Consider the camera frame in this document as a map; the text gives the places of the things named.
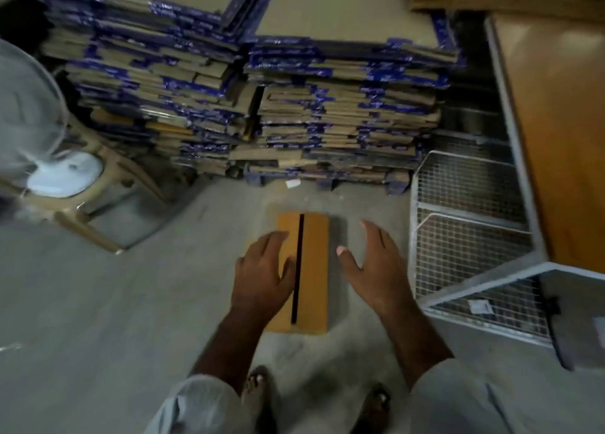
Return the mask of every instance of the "concrete floor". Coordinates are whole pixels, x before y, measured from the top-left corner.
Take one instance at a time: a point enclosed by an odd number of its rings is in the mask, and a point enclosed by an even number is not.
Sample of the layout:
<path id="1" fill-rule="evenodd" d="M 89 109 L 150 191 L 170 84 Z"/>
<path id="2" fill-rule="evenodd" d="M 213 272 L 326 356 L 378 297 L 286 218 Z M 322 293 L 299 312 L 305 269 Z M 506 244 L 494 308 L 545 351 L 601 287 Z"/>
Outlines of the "concrete floor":
<path id="1" fill-rule="evenodd" d="M 0 347 L 22 344 L 0 352 L 0 431 L 141 432 L 225 313 L 233 262 L 287 209 L 330 214 L 333 245 L 359 257 L 361 218 L 407 244 L 409 196 L 352 184 L 321 193 L 215 179 L 117 257 L 50 224 L 0 222 Z M 387 337 L 336 263 L 330 299 L 329 334 L 265 334 L 258 347 L 254 363 L 268 364 L 281 394 L 281 431 L 347 432 L 374 381 L 392 390 L 393 432 L 404 431 L 406 389 Z M 547 348 L 435 324 L 457 357 L 512 395 L 534 432 L 605 431 L 604 377 L 565 371 Z"/>

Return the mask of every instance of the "white round base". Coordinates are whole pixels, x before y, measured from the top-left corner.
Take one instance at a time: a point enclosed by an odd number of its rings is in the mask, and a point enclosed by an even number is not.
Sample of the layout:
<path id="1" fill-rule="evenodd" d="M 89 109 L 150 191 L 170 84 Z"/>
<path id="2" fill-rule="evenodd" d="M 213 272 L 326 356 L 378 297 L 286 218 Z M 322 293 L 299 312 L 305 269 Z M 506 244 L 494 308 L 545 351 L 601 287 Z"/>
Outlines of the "white round base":
<path id="1" fill-rule="evenodd" d="M 103 162 L 94 155 L 69 151 L 59 160 L 39 164 L 27 188 L 44 197 L 72 197 L 89 188 L 102 172 Z"/>

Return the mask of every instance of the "beige plastic chair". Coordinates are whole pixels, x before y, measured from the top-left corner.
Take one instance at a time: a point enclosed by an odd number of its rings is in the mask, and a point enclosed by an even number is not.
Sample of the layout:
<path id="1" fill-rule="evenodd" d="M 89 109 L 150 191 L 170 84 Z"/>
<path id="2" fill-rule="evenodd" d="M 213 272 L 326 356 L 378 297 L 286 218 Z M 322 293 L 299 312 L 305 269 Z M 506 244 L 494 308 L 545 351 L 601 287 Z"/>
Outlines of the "beige plastic chair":
<path id="1" fill-rule="evenodd" d="M 60 199 L 35 195 L 6 180 L 2 180 L 0 186 L 18 195 L 24 204 L 36 208 L 44 218 L 79 234 L 103 249 L 120 254 L 125 251 L 125 248 L 89 225 L 91 217 L 81 211 L 81 207 L 98 199 L 112 185 L 121 184 L 130 187 L 135 182 L 163 205 L 168 203 L 155 181 L 137 163 L 104 145 L 100 135 L 85 127 L 74 116 L 70 119 L 70 127 L 71 132 L 78 135 L 85 143 L 80 150 L 95 155 L 104 164 L 103 172 L 89 188 L 72 197 Z"/>

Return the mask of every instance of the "sleeve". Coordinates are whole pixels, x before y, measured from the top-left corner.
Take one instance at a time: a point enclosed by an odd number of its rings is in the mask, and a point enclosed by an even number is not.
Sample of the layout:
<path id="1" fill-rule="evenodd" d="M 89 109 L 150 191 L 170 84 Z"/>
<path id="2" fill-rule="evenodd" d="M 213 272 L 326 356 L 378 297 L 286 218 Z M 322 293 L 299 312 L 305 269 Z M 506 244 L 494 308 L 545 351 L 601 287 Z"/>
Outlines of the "sleeve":
<path id="1" fill-rule="evenodd" d="M 249 434 L 251 414 L 230 385 L 193 375 L 170 392 L 143 434 Z"/>
<path id="2" fill-rule="evenodd" d="M 412 389 L 412 434 L 526 434 L 495 385 L 457 359 L 440 362 Z"/>

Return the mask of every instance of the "gray sleeve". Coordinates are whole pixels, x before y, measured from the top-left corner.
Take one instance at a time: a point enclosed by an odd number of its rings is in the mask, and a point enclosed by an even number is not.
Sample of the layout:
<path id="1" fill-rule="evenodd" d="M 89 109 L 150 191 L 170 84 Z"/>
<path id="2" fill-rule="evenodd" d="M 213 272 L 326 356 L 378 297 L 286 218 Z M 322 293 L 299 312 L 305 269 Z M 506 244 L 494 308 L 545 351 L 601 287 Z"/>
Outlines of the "gray sleeve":
<path id="1" fill-rule="evenodd" d="M 436 365 L 412 390 L 412 434 L 525 434 L 499 389 L 457 359 Z"/>
<path id="2" fill-rule="evenodd" d="M 222 380 L 193 375 L 176 385 L 143 434 L 249 434 L 251 414 Z"/>

